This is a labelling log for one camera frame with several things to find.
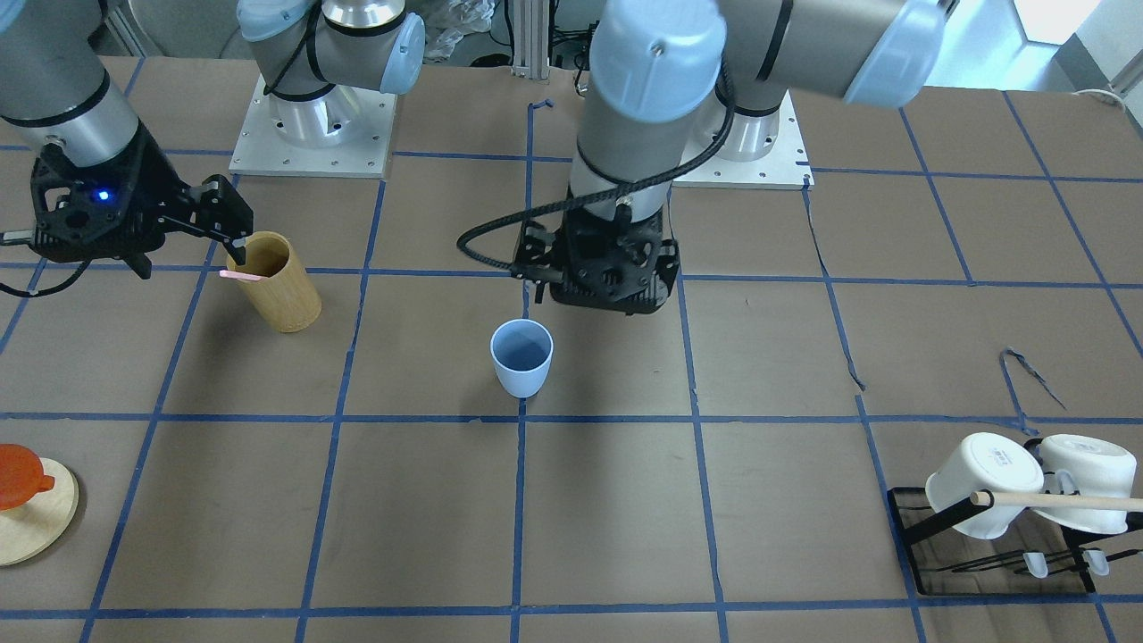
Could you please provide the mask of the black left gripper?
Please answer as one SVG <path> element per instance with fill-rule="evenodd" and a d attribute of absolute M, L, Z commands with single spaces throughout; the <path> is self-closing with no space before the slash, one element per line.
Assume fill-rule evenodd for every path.
<path fill-rule="evenodd" d="M 563 212 L 558 228 L 521 225 L 512 273 L 547 286 L 559 304 L 650 314 L 666 304 L 680 270 L 678 241 L 665 236 L 664 215 L 608 222 L 585 208 Z"/>

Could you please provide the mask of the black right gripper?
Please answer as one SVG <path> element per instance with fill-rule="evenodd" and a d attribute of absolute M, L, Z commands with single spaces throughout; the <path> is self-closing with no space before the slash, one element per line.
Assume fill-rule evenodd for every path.
<path fill-rule="evenodd" d="M 34 228 L 29 248 L 49 262 L 123 262 L 150 278 L 147 254 L 171 232 L 219 241 L 246 264 L 254 211 L 219 174 L 200 186 L 179 178 L 144 124 L 106 162 L 79 167 L 61 142 L 40 148 L 31 174 Z"/>

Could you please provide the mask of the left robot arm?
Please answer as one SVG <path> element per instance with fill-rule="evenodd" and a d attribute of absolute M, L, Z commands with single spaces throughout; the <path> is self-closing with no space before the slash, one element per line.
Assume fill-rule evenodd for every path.
<path fill-rule="evenodd" d="M 935 1 L 608 1 L 589 49 L 572 175 L 547 230 L 525 222 L 509 270 L 563 305 L 652 313 L 680 270 L 668 172 L 751 162 L 792 88 L 901 107 L 940 58 Z"/>

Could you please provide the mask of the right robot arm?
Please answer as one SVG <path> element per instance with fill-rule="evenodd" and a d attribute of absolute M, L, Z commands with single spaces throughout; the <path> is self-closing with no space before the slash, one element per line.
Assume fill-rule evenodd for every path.
<path fill-rule="evenodd" d="M 184 180 L 160 134 L 205 122 L 199 150 L 274 143 L 261 172 L 383 175 L 379 111 L 411 90 L 426 45 L 405 1 L 3 1 L 3 134 L 31 154 L 31 212 L 3 246 L 72 264 L 122 262 L 150 278 L 151 254 L 183 233 L 243 267 L 254 211 L 227 168 Z"/>

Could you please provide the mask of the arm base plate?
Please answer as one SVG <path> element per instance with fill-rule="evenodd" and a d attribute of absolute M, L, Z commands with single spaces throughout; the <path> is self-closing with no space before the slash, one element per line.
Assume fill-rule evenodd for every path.
<path fill-rule="evenodd" d="M 674 180 L 687 188 L 804 190 L 815 186 L 796 103 L 788 93 L 768 115 L 736 114 L 724 147 Z"/>
<path fill-rule="evenodd" d="M 261 79 L 229 170 L 243 176 L 383 180 L 391 159 L 397 96 L 335 86 L 309 102 L 264 93 Z"/>

